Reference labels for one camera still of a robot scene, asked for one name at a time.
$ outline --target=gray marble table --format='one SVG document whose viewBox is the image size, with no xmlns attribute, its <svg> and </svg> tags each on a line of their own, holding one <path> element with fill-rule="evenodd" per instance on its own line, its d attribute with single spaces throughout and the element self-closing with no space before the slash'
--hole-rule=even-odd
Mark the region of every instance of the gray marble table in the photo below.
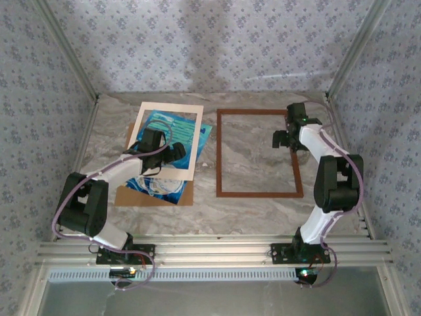
<svg viewBox="0 0 421 316">
<path fill-rule="evenodd" d="M 304 198 L 216 197 L 216 110 L 218 108 L 285 109 L 300 101 L 322 101 L 321 93 L 120 93 L 102 95 L 87 145 L 82 172 L 98 169 L 124 150 L 130 122 L 142 101 L 204 105 L 203 122 L 214 126 L 197 161 L 191 207 L 115 207 L 109 194 L 109 219 L 132 234 L 294 234 L 314 206 L 317 163 L 308 152 L 298 154 Z M 310 117 L 329 122 L 327 110 L 311 103 Z M 289 152 L 272 149 L 272 133 L 284 126 L 277 117 L 233 116 L 223 120 L 224 190 L 294 190 Z M 360 234 L 357 215 L 343 217 L 332 234 Z"/>
</svg>

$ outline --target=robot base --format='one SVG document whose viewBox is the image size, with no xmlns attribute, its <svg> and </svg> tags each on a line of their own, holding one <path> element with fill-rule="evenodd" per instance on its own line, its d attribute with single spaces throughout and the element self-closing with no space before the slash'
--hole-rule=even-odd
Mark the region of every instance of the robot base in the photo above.
<svg viewBox="0 0 421 316">
<path fill-rule="evenodd" d="M 271 244 L 270 253 L 274 265 L 330 263 L 329 252 L 323 249 L 322 245 L 304 243 L 301 237 L 300 228 L 297 229 L 297 232 L 292 239 L 292 243 Z"/>
<path fill-rule="evenodd" d="M 155 245 L 140 244 L 133 245 L 130 250 L 139 250 L 148 253 L 151 257 L 155 256 Z M 151 260 L 143 256 L 146 265 L 151 265 Z M 103 248 L 98 249 L 97 265 L 143 265 L 142 256 L 136 254 L 121 254 L 108 251 Z"/>
</svg>

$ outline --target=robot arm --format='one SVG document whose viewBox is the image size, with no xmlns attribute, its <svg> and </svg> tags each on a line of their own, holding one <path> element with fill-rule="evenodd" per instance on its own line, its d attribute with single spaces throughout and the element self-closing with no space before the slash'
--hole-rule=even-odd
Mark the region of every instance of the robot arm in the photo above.
<svg viewBox="0 0 421 316">
<path fill-rule="evenodd" d="M 359 200 L 359 181 L 344 155 L 354 162 L 361 174 L 363 161 L 360 155 L 350 155 L 341 149 L 328 135 L 321 136 L 322 123 L 307 116 L 304 103 L 291 104 L 287 110 L 287 130 L 274 133 L 273 147 L 281 145 L 290 147 L 293 152 L 310 151 L 318 162 L 314 184 L 316 205 L 293 239 L 294 256 L 306 261 L 311 260 L 318 249 L 323 251 L 320 248 L 323 235 Z"/>
<path fill-rule="evenodd" d="M 87 176 L 98 175 L 88 180 L 76 191 L 62 209 L 57 222 L 108 247 L 117 250 L 131 250 L 133 248 L 132 236 L 107 220 L 108 192 L 133 177 L 156 174 L 155 171 L 159 172 L 162 164 L 171 163 L 186 156 L 184 146 L 181 143 L 175 143 L 172 149 L 168 146 L 147 157 L 132 157 L 141 153 L 157 151 L 164 143 L 164 132 L 146 128 L 141 141 L 136 142 L 116 161 L 100 171 L 88 174 L 77 172 L 70 174 L 66 179 L 59 205 Z"/>
</svg>

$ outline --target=floral pattern wall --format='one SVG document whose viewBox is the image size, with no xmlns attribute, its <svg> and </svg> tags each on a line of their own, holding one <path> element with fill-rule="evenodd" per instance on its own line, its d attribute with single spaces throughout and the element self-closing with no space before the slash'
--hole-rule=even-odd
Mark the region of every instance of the floral pattern wall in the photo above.
<svg viewBox="0 0 421 316">
<path fill-rule="evenodd" d="M 373 0 L 49 0 L 97 92 L 326 91 Z"/>
<path fill-rule="evenodd" d="M 392 0 L 336 97 L 349 147 L 365 161 L 365 195 L 410 308 L 421 315 L 421 3 Z"/>
<path fill-rule="evenodd" d="M 0 13 L 0 315 L 15 315 L 91 102 L 31 1 Z"/>
</svg>

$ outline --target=white picture frame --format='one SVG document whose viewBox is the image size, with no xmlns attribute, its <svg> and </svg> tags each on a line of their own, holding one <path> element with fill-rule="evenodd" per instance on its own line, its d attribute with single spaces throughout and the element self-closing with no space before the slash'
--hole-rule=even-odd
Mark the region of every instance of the white picture frame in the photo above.
<svg viewBox="0 0 421 316">
<path fill-rule="evenodd" d="M 128 148 L 132 144 L 134 144 L 134 142 L 136 141 L 136 137 L 137 137 L 137 134 L 139 133 L 139 129 L 141 126 L 142 118 L 146 110 L 150 110 L 150 111 L 158 110 L 158 111 L 166 111 L 166 112 L 196 114 L 195 130 L 193 133 L 193 143 L 191 145 L 189 168 L 176 169 L 176 168 L 166 168 L 165 166 L 163 166 L 160 173 L 158 173 L 156 176 L 151 176 L 151 178 L 192 181 L 194 172 L 195 172 L 197 148 L 199 146 L 199 136 L 200 136 L 200 127 L 202 124 L 203 106 L 177 104 L 177 103 L 142 102 L 142 104 L 140 105 L 139 113 L 137 114 L 137 118 L 134 124 L 132 135 L 130 136 Z"/>
</svg>

